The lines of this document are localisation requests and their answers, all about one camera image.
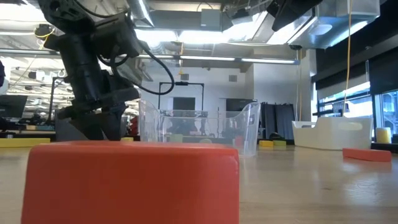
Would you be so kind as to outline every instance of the computer screen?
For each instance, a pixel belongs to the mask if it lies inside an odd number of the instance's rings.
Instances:
[[[0,117],[21,118],[26,101],[27,96],[0,95]]]

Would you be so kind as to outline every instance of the white wall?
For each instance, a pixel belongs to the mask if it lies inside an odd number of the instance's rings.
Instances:
[[[254,98],[259,102],[296,103],[295,65],[254,65]]]
[[[303,58],[302,69],[302,121],[311,120],[312,85],[310,74],[312,73],[313,59],[309,50]],[[159,90],[159,82],[169,82],[170,79],[163,69],[149,68],[149,75],[154,82],[144,82],[143,86],[154,91]],[[176,81],[180,81],[179,68],[172,68]],[[253,64],[246,73],[241,73],[234,68],[183,68],[183,73],[190,74],[190,83],[204,83],[204,105],[207,111],[225,111],[226,98],[257,99],[258,102],[291,103],[296,104],[297,83],[300,79],[299,68],[296,65],[271,65]],[[238,82],[229,82],[229,75],[237,75]],[[162,91],[169,86],[162,85]],[[142,92],[142,99],[150,101],[156,108],[158,96]],[[172,109],[173,97],[195,97],[195,109],[201,110],[201,86],[176,86],[168,95],[161,96],[160,108]]]
[[[159,82],[169,82],[170,78],[165,70],[159,68],[148,68],[148,74],[153,78],[153,82],[143,82],[143,86],[153,91],[159,90]],[[171,68],[170,71],[176,81],[180,81],[179,68]],[[190,75],[190,83],[204,83],[204,104],[203,110],[206,111],[225,111],[225,98],[245,98],[245,73],[241,73],[235,68],[183,68],[183,73]],[[229,75],[237,75],[237,82],[229,82]],[[158,96],[141,91],[141,98],[150,101],[156,108],[158,107]],[[161,109],[172,109],[173,97],[195,97],[195,109],[201,110],[201,86],[176,86],[175,89],[160,98]]]
[[[315,51],[307,51],[307,56],[301,61],[301,66],[296,65],[271,65],[271,64],[254,64],[253,78],[254,78],[254,99],[258,102],[268,103],[291,103],[296,110],[297,102],[297,117],[300,117],[301,105],[301,120],[311,121],[311,72],[314,58],[311,57]],[[301,70],[301,99],[300,92],[297,94],[297,85],[300,83]],[[250,71],[248,70],[246,76],[246,87],[250,86]]]

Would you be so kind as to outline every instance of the transparent storage bin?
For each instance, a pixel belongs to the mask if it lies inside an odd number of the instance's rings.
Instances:
[[[259,103],[248,104],[242,112],[186,111],[158,110],[141,100],[141,141],[218,143],[236,148],[240,156],[254,156],[259,114]]]

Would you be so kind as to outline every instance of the white plastic basket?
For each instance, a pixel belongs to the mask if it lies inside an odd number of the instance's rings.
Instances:
[[[139,102],[141,141],[202,142],[232,146],[240,156],[254,156],[257,149],[260,104],[250,103],[242,112],[158,110]]]
[[[371,118],[318,118],[316,123],[293,121],[294,143],[315,149],[369,149],[372,126]]]

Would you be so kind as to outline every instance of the orange foam block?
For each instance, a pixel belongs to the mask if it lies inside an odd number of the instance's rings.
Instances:
[[[364,161],[390,162],[391,152],[373,149],[343,149],[343,157],[361,159]]]
[[[42,144],[29,155],[21,223],[238,224],[238,152],[217,144]]]

